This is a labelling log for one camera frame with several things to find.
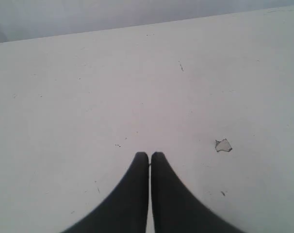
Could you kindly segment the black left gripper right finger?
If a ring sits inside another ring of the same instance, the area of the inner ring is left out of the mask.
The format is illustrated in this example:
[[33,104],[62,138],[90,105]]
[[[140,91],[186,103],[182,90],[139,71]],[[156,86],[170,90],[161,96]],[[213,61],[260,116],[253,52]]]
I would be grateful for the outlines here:
[[202,204],[176,175],[164,153],[151,157],[151,201],[156,233],[240,233]]

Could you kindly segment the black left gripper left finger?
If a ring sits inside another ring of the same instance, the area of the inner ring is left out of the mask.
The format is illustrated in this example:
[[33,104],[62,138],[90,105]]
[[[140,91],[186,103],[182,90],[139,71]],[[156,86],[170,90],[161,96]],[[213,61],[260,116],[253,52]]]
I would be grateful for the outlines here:
[[138,152],[114,190],[65,233],[144,233],[149,201],[149,160]]

